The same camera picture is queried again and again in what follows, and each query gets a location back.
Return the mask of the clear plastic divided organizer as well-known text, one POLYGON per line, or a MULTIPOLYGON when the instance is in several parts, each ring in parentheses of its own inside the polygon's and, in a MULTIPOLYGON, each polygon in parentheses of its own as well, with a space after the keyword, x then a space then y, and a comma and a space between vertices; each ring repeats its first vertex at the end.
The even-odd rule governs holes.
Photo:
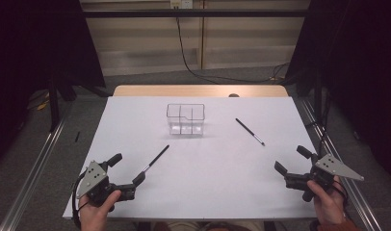
POLYGON ((167 122, 171 135, 203 134, 205 106, 203 104, 168 104, 167 122))

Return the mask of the black pen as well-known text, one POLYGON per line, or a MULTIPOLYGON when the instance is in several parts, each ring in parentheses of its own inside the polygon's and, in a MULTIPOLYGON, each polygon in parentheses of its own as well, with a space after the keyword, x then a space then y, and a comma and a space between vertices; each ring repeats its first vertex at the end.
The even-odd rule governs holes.
POLYGON ((262 146, 266 146, 266 144, 256 135, 254 134, 239 118, 235 118, 235 120, 248 132, 250 133, 262 146))

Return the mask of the white wall outlet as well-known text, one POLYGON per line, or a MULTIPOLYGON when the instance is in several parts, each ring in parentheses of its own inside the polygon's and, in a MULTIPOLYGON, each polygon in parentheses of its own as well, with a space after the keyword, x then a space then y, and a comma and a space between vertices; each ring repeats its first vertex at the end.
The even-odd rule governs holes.
POLYGON ((194 6, 193 0, 169 0, 169 4, 174 10, 190 10, 194 6))

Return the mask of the black horizontal frame bar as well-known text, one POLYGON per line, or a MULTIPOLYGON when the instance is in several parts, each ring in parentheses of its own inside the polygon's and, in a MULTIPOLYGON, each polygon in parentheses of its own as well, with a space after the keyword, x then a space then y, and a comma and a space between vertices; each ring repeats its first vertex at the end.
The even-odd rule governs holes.
POLYGON ((86 10, 89 18, 116 17, 305 17, 308 10, 86 10))

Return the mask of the person's legs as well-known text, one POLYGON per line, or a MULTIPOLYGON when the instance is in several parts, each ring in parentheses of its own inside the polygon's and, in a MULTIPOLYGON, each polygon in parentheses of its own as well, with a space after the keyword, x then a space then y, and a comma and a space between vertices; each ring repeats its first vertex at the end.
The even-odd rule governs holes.
POLYGON ((150 231, 276 231, 272 221, 157 221, 150 231))

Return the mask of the black stand post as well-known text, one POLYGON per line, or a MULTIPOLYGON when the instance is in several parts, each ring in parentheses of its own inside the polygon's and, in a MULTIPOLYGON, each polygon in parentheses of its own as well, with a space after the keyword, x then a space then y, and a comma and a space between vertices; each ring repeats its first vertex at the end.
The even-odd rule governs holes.
POLYGON ((321 36, 321 26, 320 26, 319 15, 313 17, 313 42, 314 42, 314 51, 316 52, 316 65, 315 65, 315 85, 314 85, 314 114, 315 114, 315 123, 319 126, 323 124, 322 119, 322 77, 321 77, 321 67, 322 67, 322 36, 321 36))
POLYGON ((49 80, 49 102, 51 111, 51 127, 50 131, 53 132, 60 122, 60 112, 58 104, 57 88, 55 85, 55 79, 49 80))

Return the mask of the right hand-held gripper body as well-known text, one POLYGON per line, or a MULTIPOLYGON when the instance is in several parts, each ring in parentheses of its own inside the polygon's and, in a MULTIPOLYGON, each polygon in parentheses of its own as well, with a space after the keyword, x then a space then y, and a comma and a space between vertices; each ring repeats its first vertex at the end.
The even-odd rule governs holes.
POLYGON ((331 154, 319 157, 315 153, 304 153, 303 157, 309 159, 312 163, 312 168, 309 172, 295 174, 289 173, 287 169, 284 169, 284 180, 288 189, 303 191, 302 199, 306 202, 310 202, 315 196, 307 186, 309 180, 316 182, 325 191, 334 187, 335 176, 358 181, 364 180, 362 175, 343 164, 331 154))

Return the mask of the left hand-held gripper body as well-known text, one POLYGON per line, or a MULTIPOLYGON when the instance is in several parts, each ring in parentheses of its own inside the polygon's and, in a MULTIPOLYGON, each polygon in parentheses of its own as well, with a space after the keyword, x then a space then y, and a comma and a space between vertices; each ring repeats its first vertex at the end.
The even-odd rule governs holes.
POLYGON ((116 185, 109 180, 108 168, 117 163, 118 160, 108 160, 101 164, 91 161, 82 177, 82 183, 76 193, 77 198, 86 196, 92 205, 101 206, 111 193, 121 191, 117 202, 133 200, 136 192, 134 184, 116 185))

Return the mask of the black curtain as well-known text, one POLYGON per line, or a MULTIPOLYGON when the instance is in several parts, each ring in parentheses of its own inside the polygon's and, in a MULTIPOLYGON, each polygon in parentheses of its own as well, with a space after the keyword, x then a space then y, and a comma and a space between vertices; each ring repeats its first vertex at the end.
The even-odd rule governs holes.
POLYGON ((320 79, 391 176, 391 0, 310 0, 286 74, 320 79))
POLYGON ((0 134, 52 77, 105 85, 80 0, 0 0, 0 134))

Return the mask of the aluminium floor rail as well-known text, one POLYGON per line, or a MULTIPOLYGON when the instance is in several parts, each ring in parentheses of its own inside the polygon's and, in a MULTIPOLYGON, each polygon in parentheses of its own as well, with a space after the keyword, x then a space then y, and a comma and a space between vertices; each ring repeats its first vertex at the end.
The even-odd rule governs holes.
MULTIPOLYGON (((310 129, 313 129, 319 138, 317 144, 317 146, 319 147, 318 152, 324 151, 326 154, 331 154, 339 161, 343 161, 332 139, 326 132, 326 129, 320 124, 320 120, 315 117, 314 107, 311 105, 309 100, 302 99, 300 104, 303 107, 307 118, 309 119, 308 127, 310 129)), ((382 231, 372 208, 370 207, 368 201, 362 194, 361 190, 358 188, 356 181, 348 178, 343 178, 343 177, 341 177, 341 181, 345 189, 349 193, 351 205, 355 208, 356 212, 361 218, 362 223, 365 226, 365 230, 382 231)))
POLYGON ((54 120, 54 126, 47 133, 47 137, 39 151, 39 155, 33 161, 33 166, 27 174, 27 178, 21 185, 21 188, 10 206, 10 209, 7 214, 5 214, 0 224, 0 231, 16 230, 27 205, 31 201, 42 172, 45 169, 53 150, 55 149, 60 135, 62 134, 71 108, 72 104, 65 104, 64 108, 60 112, 60 118, 58 120, 54 120))

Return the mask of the person's right hand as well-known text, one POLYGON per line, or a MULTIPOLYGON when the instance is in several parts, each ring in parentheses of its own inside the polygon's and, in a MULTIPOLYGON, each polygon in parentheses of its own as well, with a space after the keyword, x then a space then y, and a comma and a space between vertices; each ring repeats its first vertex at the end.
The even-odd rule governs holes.
POLYGON ((340 193, 326 192, 313 180, 309 180, 307 186, 315 194, 315 212, 321 225, 338 225, 346 221, 343 197, 340 193))

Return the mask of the person's left hand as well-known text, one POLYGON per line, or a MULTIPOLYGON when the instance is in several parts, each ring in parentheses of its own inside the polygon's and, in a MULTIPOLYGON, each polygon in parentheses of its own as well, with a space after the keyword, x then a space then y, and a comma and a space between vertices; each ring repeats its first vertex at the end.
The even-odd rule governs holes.
POLYGON ((100 207, 90 204, 84 195, 79 200, 81 231, 106 231, 107 216, 121 196, 121 191, 112 192, 100 207))

